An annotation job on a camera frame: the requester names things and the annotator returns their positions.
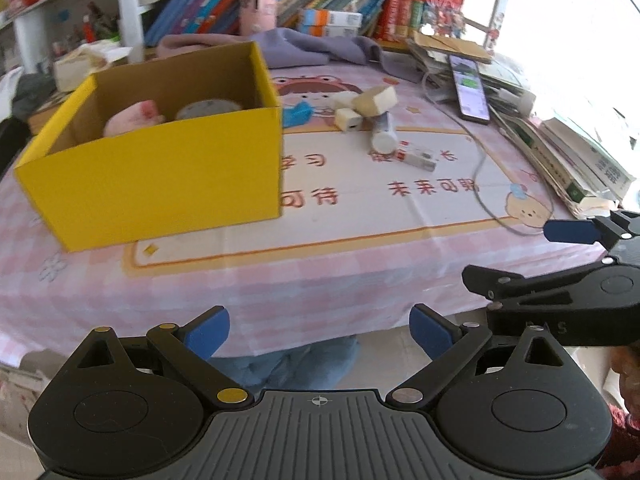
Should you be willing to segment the pink checkered tablecloth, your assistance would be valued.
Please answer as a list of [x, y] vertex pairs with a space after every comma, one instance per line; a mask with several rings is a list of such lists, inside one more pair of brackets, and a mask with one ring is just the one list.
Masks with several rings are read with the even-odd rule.
[[67, 354], [93, 327], [122, 335], [189, 321], [221, 304], [224, 356], [254, 356], [388, 330], [424, 302], [442, 314], [482, 304], [461, 283], [470, 263], [533, 275], [596, 260], [596, 246], [550, 243], [536, 212], [566, 209], [498, 131], [458, 127], [420, 84], [372, 66], [276, 70], [286, 104], [337, 89], [393, 86], [398, 136], [429, 148], [429, 172], [372, 151], [364, 131], [328, 118], [283, 135], [280, 217], [66, 252], [13, 174], [1, 183], [1, 359]]

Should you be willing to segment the beige foam block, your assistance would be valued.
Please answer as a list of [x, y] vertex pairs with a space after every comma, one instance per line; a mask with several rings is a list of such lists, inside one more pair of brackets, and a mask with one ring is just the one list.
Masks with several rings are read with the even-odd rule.
[[373, 87], [352, 100], [352, 107], [363, 117], [376, 117], [387, 113], [398, 103], [393, 86]]

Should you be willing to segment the brown paper envelope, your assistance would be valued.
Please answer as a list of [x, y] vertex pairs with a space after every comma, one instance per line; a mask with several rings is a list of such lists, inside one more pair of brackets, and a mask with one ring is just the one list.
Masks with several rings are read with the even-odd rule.
[[422, 32], [414, 32], [412, 40], [426, 50], [453, 54], [481, 63], [492, 61], [492, 55], [473, 41], [442, 35], [424, 35]]

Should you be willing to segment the small white card box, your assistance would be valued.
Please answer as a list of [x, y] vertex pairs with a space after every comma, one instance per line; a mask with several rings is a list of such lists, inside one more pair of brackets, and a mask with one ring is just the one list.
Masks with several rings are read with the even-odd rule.
[[411, 142], [401, 142], [395, 158], [404, 164], [432, 172], [437, 166], [437, 158], [432, 150]]

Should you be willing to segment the red book set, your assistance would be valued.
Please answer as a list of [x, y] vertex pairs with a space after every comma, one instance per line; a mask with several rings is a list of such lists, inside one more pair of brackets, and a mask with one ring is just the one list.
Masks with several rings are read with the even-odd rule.
[[465, 32], [464, 0], [385, 0], [373, 38], [401, 42], [415, 32], [460, 39]]

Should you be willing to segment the pink plush pig toy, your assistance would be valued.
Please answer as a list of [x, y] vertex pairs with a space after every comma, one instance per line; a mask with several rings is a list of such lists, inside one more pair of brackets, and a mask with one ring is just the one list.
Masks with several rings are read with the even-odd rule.
[[153, 100], [134, 103], [111, 117], [103, 130], [106, 138], [162, 124], [165, 117], [160, 114]]

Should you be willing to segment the small white charger cube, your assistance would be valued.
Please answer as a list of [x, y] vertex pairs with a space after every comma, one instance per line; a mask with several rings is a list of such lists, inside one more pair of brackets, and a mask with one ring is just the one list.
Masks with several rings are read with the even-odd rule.
[[350, 108], [339, 108], [334, 112], [334, 126], [343, 132], [356, 131], [361, 128], [363, 117]]

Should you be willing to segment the yellow tape roll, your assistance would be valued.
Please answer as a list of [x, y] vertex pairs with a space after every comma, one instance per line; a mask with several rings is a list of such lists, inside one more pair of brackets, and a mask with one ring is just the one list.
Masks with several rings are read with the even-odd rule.
[[210, 99], [191, 103], [176, 114], [175, 120], [187, 120], [192, 118], [207, 117], [234, 113], [242, 110], [237, 102], [224, 99]]

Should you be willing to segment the blue wrapper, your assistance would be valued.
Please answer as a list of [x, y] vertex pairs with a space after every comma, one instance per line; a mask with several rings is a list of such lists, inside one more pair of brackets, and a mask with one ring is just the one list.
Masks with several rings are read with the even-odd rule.
[[306, 101], [282, 108], [282, 127], [295, 128], [308, 124], [314, 117], [314, 108]]

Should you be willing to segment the stack of books right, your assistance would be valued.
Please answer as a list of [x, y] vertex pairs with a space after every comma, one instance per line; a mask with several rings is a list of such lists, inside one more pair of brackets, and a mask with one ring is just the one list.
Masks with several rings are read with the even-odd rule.
[[607, 148], [596, 130], [570, 119], [533, 122], [498, 110], [495, 118], [574, 217], [639, 210], [639, 171], [632, 166], [634, 156], [620, 144]]

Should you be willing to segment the white adapter on books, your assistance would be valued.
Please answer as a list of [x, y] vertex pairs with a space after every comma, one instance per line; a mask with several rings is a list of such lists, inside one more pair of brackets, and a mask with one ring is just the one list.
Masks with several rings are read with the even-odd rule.
[[503, 87], [490, 87], [488, 89], [488, 101], [495, 106], [501, 106], [505, 110], [512, 110], [521, 117], [529, 117], [532, 114], [536, 96], [529, 90], [522, 89], [514, 92]]

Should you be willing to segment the white spray bottle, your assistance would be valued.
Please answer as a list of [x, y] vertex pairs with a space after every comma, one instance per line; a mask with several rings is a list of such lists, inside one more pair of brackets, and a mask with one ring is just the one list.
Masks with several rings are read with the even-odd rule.
[[393, 154], [398, 148], [398, 137], [394, 126], [393, 116], [386, 112], [371, 119], [371, 145], [382, 155]]

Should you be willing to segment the large white charger plug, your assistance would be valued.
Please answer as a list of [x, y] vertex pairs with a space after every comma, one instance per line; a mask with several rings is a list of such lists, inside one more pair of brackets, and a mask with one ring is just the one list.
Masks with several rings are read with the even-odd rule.
[[334, 92], [330, 95], [331, 107], [334, 110], [340, 110], [341, 108], [352, 110], [354, 108], [354, 99], [357, 96], [358, 93], [353, 91]]

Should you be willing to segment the white tissue bag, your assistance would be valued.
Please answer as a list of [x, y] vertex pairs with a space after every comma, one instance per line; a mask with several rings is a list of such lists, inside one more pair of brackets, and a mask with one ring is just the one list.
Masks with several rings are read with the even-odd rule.
[[126, 62], [130, 52], [130, 47], [123, 47], [118, 41], [112, 40], [81, 44], [53, 63], [56, 88], [63, 93], [73, 92], [92, 73]]

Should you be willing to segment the black smartphone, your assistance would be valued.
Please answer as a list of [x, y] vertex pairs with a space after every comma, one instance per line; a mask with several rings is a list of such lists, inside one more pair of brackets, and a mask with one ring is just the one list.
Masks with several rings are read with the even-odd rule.
[[450, 54], [448, 63], [460, 116], [470, 122], [487, 125], [490, 122], [489, 107], [476, 62]]

